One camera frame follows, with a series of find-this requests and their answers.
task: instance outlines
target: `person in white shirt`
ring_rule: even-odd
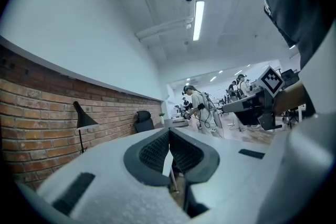
[[[209,112],[208,108],[198,109],[200,104],[204,104],[202,93],[197,91],[196,88],[192,85],[185,86],[184,92],[191,96],[193,109],[189,112],[189,116],[192,116],[196,113],[198,119],[200,120],[200,125],[202,127],[202,133],[206,135],[216,135],[217,125],[214,121],[212,114]]]
[[[245,76],[243,74],[239,74],[237,78],[237,86],[238,91],[242,90],[244,97],[250,96],[250,87],[245,82]]]

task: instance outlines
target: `lamp stand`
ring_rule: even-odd
[[[84,150],[83,141],[82,141],[82,135],[80,133],[80,130],[78,130],[78,132],[79,132],[79,140],[80,140],[80,146],[81,146],[81,150],[80,150],[80,153],[79,153],[79,155],[80,155],[80,154],[83,154],[86,151],[87,148],[85,148],[85,150]]]

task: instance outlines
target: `chair headrest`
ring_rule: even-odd
[[[137,114],[138,114],[138,122],[143,122],[151,118],[151,113],[149,113],[147,110],[137,111]]]

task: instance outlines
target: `brick wall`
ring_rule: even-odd
[[[136,111],[160,121],[159,101],[63,76],[0,46],[0,117],[3,158],[13,175],[36,189],[79,155],[78,101],[100,125],[83,130],[84,147],[135,133]]]

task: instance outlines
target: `ceiling light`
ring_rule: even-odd
[[[200,38],[203,11],[204,11],[204,1],[197,1],[196,2],[195,26],[194,26],[194,38],[193,38],[194,41]]]
[[[235,75],[238,75],[240,72],[242,72],[242,70],[241,70],[241,71],[239,71],[239,72],[237,72],[237,73],[235,73]]]

